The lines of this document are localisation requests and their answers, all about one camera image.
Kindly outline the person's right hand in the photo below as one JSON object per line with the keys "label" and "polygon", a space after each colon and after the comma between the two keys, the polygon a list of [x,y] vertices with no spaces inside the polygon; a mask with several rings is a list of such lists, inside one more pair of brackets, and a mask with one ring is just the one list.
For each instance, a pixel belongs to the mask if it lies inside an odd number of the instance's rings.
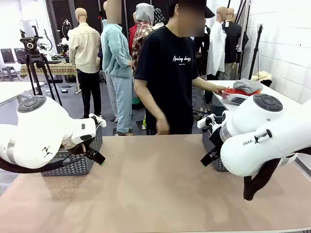
{"label": "person's right hand", "polygon": [[165,116],[161,116],[156,121],[156,134],[167,135],[170,133],[170,126]]}

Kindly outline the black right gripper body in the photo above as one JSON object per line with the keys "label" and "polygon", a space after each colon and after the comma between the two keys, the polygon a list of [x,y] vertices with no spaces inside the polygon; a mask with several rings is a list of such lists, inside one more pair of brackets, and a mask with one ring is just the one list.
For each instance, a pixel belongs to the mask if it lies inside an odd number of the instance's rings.
{"label": "black right gripper body", "polygon": [[209,136],[209,140],[214,145],[214,147],[212,149],[212,153],[215,154],[215,157],[220,156],[221,147],[223,145],[223,141],[220,137],[221,128],[222,128],[221,125],[214,125],[212,127],[212,133]]}

